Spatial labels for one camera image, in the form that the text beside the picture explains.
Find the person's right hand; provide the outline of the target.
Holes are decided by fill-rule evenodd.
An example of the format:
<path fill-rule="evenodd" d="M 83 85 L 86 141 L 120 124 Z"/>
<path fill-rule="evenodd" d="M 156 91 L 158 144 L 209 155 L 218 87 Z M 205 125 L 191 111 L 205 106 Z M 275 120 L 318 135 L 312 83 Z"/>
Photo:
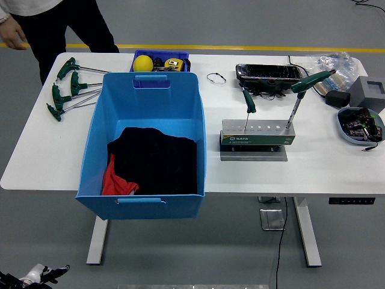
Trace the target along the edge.
<path fill-rule="evenodd" d="M 1 40 L 6 47 L 14 50 L 26 50 L 23 43 L 26 42 L 26 36 L 21 26 L 10 16 L 6 15 L 1 19 Z"/>

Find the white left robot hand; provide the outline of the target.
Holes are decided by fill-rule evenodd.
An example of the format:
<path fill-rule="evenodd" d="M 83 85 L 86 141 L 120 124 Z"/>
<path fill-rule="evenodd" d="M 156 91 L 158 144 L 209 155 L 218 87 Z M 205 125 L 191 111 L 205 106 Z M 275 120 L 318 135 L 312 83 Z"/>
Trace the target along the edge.
<path fill-rule="evenodd" d="M 65 265 L 57 269 L 52 269 L 42 264 L 36 264 L 21 280 L 26 285 L 31 285 L 32 283 L 45 284 L 48 282 L 57 284 L 57 279 L 66 274 L 69 268 L 69 265 Z"/>

